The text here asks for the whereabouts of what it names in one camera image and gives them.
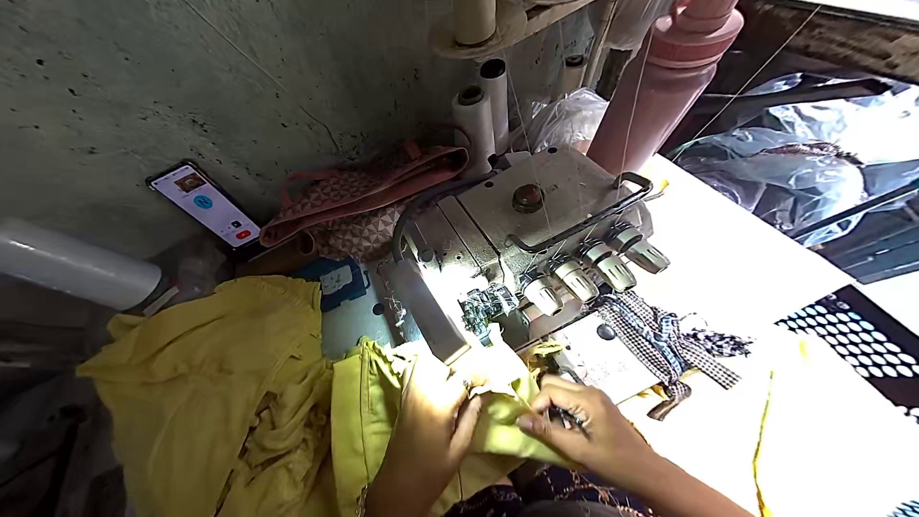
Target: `black and white checkered fabric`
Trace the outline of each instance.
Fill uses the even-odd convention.
[[[740,376],[715,361],[712,352],[726,351],[731,355],[749,353],[735,338],[693,330],[689,335],[680,332],[679,319],[648,306],[635,293],[618,293],[600,298],[595,309],[613,327],[626,347],[661,380],[667,400],[648,412],[653,419],[663,420],[673,408],[692,394],[680,376],[690,368],[697,368],[727,389],[740,381]],[[706,338],[715,338],[708,346]]]
[[[749,339],[739,338],[733,334],[721,334],[704,328],[693,328],[683,334],[683,338],[698,343],[715,357],[735,357],[750,355],[748,348],[753,342]]]

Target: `phone call screen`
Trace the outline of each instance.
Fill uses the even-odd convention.
[[[232,247],[258,238],[258,225],[192,167],[182,166],[150,185]]]

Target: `blue icon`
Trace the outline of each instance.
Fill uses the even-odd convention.
[[[207,210],[214,206],[214,201],[211,201],[208,196],[195,196],[195,204],[198,205],[198,208]]]

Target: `concrete wall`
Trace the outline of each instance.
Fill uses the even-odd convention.
[[[193,158],[256,219],[287,172],[447,121],[472,62],[445,0],[2,0],[0,215],[148,257],[200,231],[144,179]],[[584,13],[505,57],[521,97],[583,52]]]

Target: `hand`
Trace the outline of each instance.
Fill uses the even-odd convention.
[[[517,427],[577,464],[626,490],[641,480],[641,471],[660,458],[619,413],[602,391],[570,383],[555,375],[543,375],[541,390],[530,406],[542,413],[550,406],[565,409],[582,422],[584,432],[547,422],[539,414],[517,419]]]
[[[468,400],[459,375],[421,355],[403,374],[402,406],[380,472],[368,488],[368,516],[427,515],[469,451],[482,400]]]

